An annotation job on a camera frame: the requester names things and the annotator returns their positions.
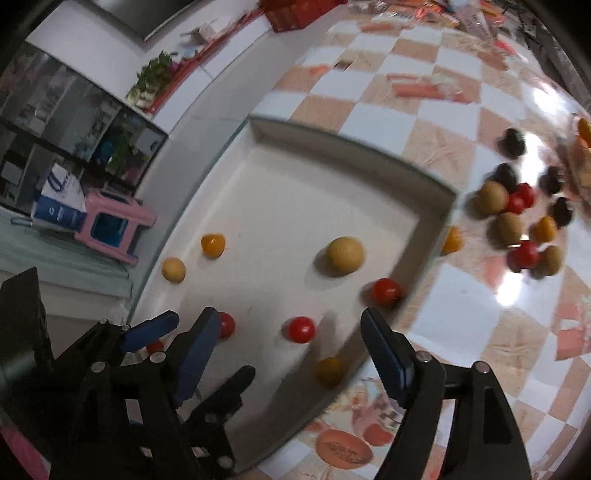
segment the white tray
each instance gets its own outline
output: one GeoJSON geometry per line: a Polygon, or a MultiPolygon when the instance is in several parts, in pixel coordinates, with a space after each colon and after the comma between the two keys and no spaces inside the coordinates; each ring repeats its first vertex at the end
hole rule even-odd
{"type": "MultiPolygon", "coordinates": [[[[241,366],[256,368],[243,408],[226,424],[239,471],[334,398],[313,378],[318,360],[338,355],[352,376],[367,358],[358,328],[363,292],[389,275],[411,292],[439,251],[455,197],[397,158],[291,123],[251,118],[228,146],[164,247],[134,324],[170,309],[185,331],[206,306],[235,318],[236,332],[213,351],[199,390],[205,398],[241,366]],[[201,237],[211,232],[226,237],[217,260],[201,252],[201,237]],[[340,236],[359,238],[366,261],[335,278],[325,274],[322,252],[340,236]],[[181,284],[162,277],[166,257],[185,262],[181,284]],[[281,333],[300,315],[319,323],[307,345],[281,333]]],[[[385,312],[391,325],[398,312],[385,312]]]]}

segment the metal screw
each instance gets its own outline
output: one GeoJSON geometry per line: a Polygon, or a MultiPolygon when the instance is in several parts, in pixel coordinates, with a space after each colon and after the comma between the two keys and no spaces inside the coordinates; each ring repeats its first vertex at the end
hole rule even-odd
{"type": "Polygon", "coordinates": [[[481,374],[487,374],[491,371],[490,365],[480,360],[474,363],[474,368],[476,368],[481,374]]]}
{"type": "Polygon", "coordinates": [[[215,413],[206,413],[203,420],[205,420],[205,423],[217,423],[217,415],[215,413]]]}
{"type": "Polygon", "coordinates": [[[161,364],[166,360],[166,353],[164,352],[154,352],[150,355],[150,361],[153,364],[161,364]]]}
{"type": "Polygon", "coordinates": [[[232,460],[228,455],[222,455],[221,457],[218,457],[217,464],[220,467],[228,470],[234,466],[234,460],[232,460]]]}
{"type": "Polygon", "coordinates": [[[99,374],[105,369],[105,367],[106,364],[104,362],[95,362],[90,367],[90,370],[92,370],[92,372],[95,374],[99,374]]]}
{"type": "Polygon", "coordinates": [[[425,350],[419,350],[417,353],[415,353],[415,356],[417,357],[417,360],[419,362],[423,362],[424,364],[433,360],[431,354],[429,352],[426,352],[425,350]]]}

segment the red box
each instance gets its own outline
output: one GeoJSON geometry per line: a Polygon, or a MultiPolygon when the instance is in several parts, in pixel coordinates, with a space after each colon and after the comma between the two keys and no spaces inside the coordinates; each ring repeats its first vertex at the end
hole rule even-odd
{"type": "Polygon", "coordinates": [[[322,13],[320,7],[313,0],[304,0],[291,6],[291,9],[298,19],[300,28],[305,28],[314,20],[320,18],[322,13]]]}
{"type": "MultiPolygon", "coordinates": [[[[318,0],[298,1],[287,7],[265,10],[265,15],[273,26],[273,30],[276,32],[298,30],[307,27],[322,15],[317,1],[318,0]]],[[[334,3],[334,0],[322,1],[325,2],[325,4],[328,2],[334,3]]]]}
{"type": "Polygon", "coordinates": [[[327,12],[330,12],[334,7],[336,7],[335,0],[316,0],[316,3],[320,7],[320,13],[324,15],[327,12]]]}

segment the floor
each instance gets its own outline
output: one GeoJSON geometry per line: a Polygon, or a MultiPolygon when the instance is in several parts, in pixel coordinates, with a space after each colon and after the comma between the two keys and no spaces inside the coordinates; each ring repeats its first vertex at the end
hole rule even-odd
{"type": "Polygon", "coordinates": [[[154,210],[157,221],[142,233],[135,250],[139,262],[129,269],[134,284],[131,308],[177,219],[223,146],[289,67],[346,12],[346,6],[340,5],[304,30],[267,32],[197,98],[177,124],[136,195],[154,210]]]}

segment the yellow cherry tomato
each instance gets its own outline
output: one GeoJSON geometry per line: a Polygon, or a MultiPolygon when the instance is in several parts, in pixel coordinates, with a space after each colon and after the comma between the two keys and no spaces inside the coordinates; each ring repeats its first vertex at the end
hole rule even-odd
{"type": "Polygon", "coordinates": [[[457,226],[452,226],[449,229],[441,253],[443,255],[452,254],[457,252],[464,246],[464,240],[462,239],[462,231],[457,226]]]}
{"type": "Polygon", "coordinates": [[[556,237],[557,231],[558,228],[556,227],[554,219],[551,216],[546,215],[540,219],[535,228],[535,238],[538,243],[541,244],[551,242],[556,237]]]}
{"type": "Polygon", "coordinates": [[[346,368],[341,360],[330,356],[316,364],[314,376],[324,388],[336,387],[345,376],[346,368]]]}
{"type": "Polygon", "coordinates": [[[226,248],[226,239],[221,233],[209,233],[201,238],[201,248],[209,258],[219,257],[226,248]]]}

